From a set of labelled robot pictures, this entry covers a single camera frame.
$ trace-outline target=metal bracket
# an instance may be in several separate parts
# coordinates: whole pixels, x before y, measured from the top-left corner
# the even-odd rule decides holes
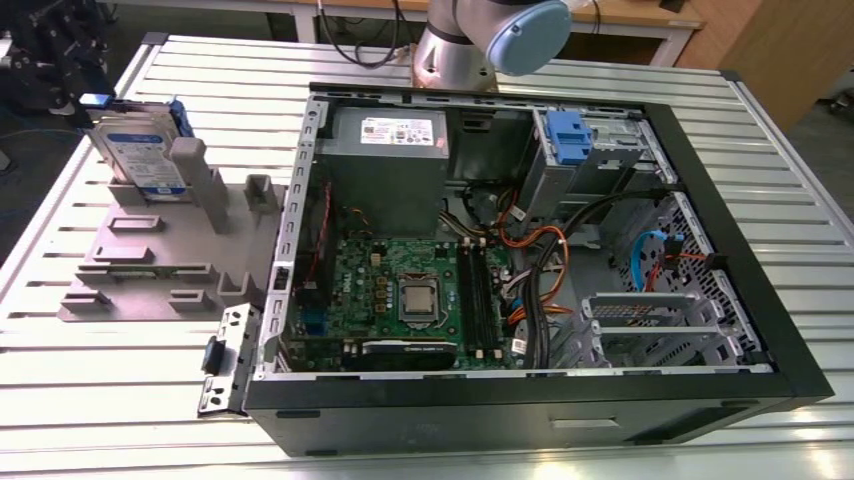
[[[209,376],[204,379],[198,418],[247,416],[243,398],[260,322],[260,311],[248,303],[226,308],[222,312],[218,331],[216,337],[210,338],[201,365]]]

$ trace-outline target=red cable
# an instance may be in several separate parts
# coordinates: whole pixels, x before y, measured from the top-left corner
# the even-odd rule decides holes
[[[311,268],[308,269],[308,275],[305,276],[305,283],[311,282],[315,277],[315,270],[317,268],[317,262],[320,260],[320,246],[325,240],[325,230],[329,224],[329,209],[332,207],[332,184],[325,184],[325,211],[323,212],[323,226],[320,227],[320,235],[317,236],[317,246],[315,249],[315,258],[311,261]]]

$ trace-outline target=sticker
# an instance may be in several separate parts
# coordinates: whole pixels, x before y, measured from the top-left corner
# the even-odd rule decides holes
[[[121,170],[138,189],[149,195],[177,195],[186,184],[177,167],[168,159],[166,145],[160,135],[109,133],[106,140],[116,152]]]
[[[521,210],[515,205],[509,207],[509,214],[516,218],[516,220],[519,221],[524,220],[524,215],[525,215],[524,210]]]
[[[509,351],[512,353],[517,353],[519,355],[524,355],[524,351],[527,349],[528,349],[528,342],[525,342],[520,338],[513,338],[512,344],[509,345]]]
[[[432,122],[368,117],[361,120],[361,143],[432,146]]]

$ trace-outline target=wooden cabinet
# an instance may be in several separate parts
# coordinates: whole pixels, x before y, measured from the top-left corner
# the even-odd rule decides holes
[[[734,70],[780,129],[854,62],[854,1],[691,0],[706,20],[678,67]]]

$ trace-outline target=blue cable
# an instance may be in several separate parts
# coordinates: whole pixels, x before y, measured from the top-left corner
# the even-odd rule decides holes
[[[645,237],[656,237],[664,241],[670,238],[670,235],[660,230],[649,230],[637,235],[637,238],[635,239],[635,244],[631,248],[631,282],[635,285],[635,290],[639,292],[641,292],[645,287],[645,280],[640,273],[640,254],[643,253],[643,242],[645,241]],[[674,238],[682,241],[684,236],[678,233],[674,235]]]

